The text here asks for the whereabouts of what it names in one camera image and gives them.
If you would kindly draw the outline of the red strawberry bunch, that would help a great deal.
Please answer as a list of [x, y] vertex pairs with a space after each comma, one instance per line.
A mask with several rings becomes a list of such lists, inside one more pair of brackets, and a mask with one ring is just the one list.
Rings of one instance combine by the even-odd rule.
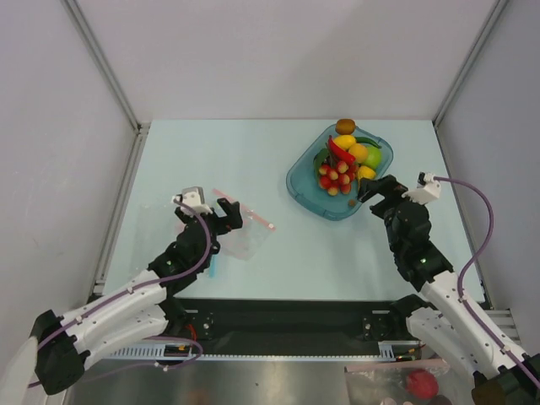
[[329, 196], [348, 195], [352, 192], [359, 168], [356, 164], [348, 165], [328, 148], [323, 148], [314, 157], [313, 167], [319, 187]]

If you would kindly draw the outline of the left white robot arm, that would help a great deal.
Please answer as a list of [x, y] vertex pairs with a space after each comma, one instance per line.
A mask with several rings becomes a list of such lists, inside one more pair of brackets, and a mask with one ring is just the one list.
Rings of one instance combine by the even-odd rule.
[[49, 396], [67, 390], [84, 373], [120, 348], [162, 333], [181, 335], [188, 316], [176, 294], [197, 281], [219, 253], [218, 238], [243, 226], [240, 204], [225, 197], [217, 215], [197, 187], [173, 198], [184, 227], [178, 236], [135, 278], [62, 315], [41, 313], [31, 336], [38, 342], [36, 385]]

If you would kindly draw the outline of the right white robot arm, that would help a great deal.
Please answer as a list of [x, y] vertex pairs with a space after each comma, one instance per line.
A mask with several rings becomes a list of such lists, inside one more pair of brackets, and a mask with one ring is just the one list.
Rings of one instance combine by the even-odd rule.
[[382, 219], [397, 271], [416, 290], [393, 303], [389, 327], [431, 347], [471, 389], [476, 404], [537, 404], [539, 357], [504, 332], [464, 288], [431, 241], [428, 203], [439, 198], [444, 177], [420, 173], [407, 189], [392, 175], [361, 179], [358, 200], [382, 197], [370, 211]]

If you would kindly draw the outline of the clear zip top bag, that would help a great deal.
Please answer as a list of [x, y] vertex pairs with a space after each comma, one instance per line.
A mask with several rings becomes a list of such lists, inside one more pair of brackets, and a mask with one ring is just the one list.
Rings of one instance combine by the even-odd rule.
[[[215, 210], [218, 216], [224, 212], [217, 203], [220, 197], [235, 200], [214, 189], [212, 202], [206, 204]], [[138, 270], [155, 272], [158, 278], [165, 278], [171, 287], [178, 282], [181, 287], [194, 282], [199, 273], [213, 265], [213, 257], [224, 252], [238, 259], [249, 259], [260, 247], [267, 235], [275, 230], [259, 215], [240, 204], [243, 219], [241, 229], [232, 230], [218, 237], [219, 253], [210, 253], [210, 239], [206, 225], [207, 246], [204, 253], [195, 253], [192, 248], [179, 246], [176, 237], [183, 231], [184, 224], [175, 215], [175, 204], [142, 206], [138, 213], [136, 247], [132, 254], [132, 265]]]

